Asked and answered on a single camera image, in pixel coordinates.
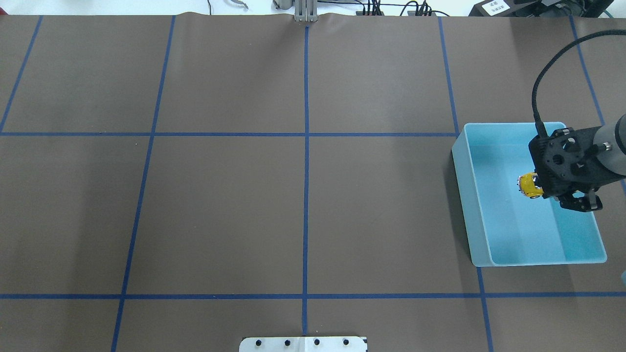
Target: blue plastic bin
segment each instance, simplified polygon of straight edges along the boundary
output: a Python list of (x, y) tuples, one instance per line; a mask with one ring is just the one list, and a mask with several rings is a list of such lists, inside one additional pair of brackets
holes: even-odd
[[(565, 127), (545, 124), (548, 133)], [(534, 171), (533, 123), (468, 123), (452, 147), (471, 260), (476, 266), (601, 263), (607, 260), (593, 213), (529, 199), (517, 178)]]

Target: barcode sticker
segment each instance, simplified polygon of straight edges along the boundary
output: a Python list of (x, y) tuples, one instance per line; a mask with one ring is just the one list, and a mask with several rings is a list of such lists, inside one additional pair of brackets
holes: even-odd
[(494, 0), (490, 3), (484, 4), (483, 9), (487, 11), (489, 16), (494, 16), (496, 14), (499, 14), (501, 12), (504, 12), (510, 9), (510, 7), (507, 3), (505, 3), (505, 0)]

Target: gray table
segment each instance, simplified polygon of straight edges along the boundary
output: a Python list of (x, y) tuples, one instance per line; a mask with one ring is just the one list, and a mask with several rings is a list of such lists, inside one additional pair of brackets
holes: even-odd
[[(624, 27), (0, 17), (0, 349), (306, 333), (370, 351), (623, 350), (626, 185), (599, 192), (605, 264), (481, 271), (450, 148), (468, 122), (529, 122), (552, 55)], [(602, 38), (566, 54), (542, 117), (623, 115), (625, 52)]]

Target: blue object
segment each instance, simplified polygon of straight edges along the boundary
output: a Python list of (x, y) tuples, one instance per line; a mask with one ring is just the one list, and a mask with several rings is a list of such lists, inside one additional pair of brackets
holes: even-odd
[[(548, 134), (565, 125), (545, 123)], [(607, 253), (593, 213), (529, 199), (517, 178), (535, 169), (534, 123), (468, 123), (452, 147), (475, 266), (601, 263)]]

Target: white floor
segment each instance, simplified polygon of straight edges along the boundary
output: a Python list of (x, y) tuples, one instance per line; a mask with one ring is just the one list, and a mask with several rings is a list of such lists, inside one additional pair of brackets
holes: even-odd
[[(231, 0), (211, 0), (213, 14), (274, 14), (293, 13), (289, 10), (276, 9), (272, 0), (244, 0), (249, 9), (233, 3)], [(435, 10), (450, 16), (467, 16), (478, 0), (429, 0)], [(406, 0), (384, 0), (387, 4), (404, 4)], [(180, 14), (196, 12), (208, 14), (206, 0), (0, 0), (2, 7), (9, 14)], [(356, 5), (320, 3), (318, 13), (354, 14), (359, 10)], [(402, 7), (383, 6), (385, 15), (397, 16)], [(614, 17), (626, 17), (626, 0), (616, 0), (609, 8)]]

